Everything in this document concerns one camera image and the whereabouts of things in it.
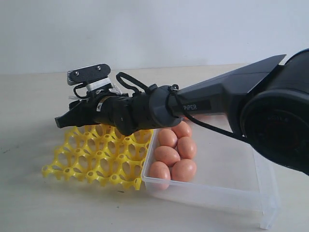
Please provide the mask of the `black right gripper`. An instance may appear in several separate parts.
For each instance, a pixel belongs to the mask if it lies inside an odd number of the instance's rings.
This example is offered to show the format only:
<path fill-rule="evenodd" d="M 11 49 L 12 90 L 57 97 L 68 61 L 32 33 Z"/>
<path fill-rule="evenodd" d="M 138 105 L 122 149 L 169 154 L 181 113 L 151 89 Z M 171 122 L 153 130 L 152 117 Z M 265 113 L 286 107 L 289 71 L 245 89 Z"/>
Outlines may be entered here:
<path fill-rule="evenodd" d="M 127 95 L 104 95 L 76 100 L 69 104 L 68 112 L 55 117 L 55 123 L 58 128 L 96 124 L 119 126 L 120 123 L 127 123 L 130 128 L 135 128 L 133 102 L 134 98 Z"/>

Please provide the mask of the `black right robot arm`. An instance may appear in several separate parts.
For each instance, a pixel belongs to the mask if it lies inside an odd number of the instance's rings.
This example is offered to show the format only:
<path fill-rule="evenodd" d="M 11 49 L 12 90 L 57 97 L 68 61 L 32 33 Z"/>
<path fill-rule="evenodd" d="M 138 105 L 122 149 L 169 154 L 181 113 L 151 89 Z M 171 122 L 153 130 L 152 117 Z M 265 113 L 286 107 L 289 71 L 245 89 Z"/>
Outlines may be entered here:
<path fill-rule="evenodd" d="M 133 91 L 120 91 L 109 79 L 107 64 L 69 71 L 76 96 L 55 119 L 59 128 L 105 124 L 128 136 L 140 130 L 193 123 L 243 141 L 280 166 L 309 172 L 309 51 L 281 65 L 276 55 L 217 77 L 179 88 L 145 85 L 120 72 L 116 80 Z"/>

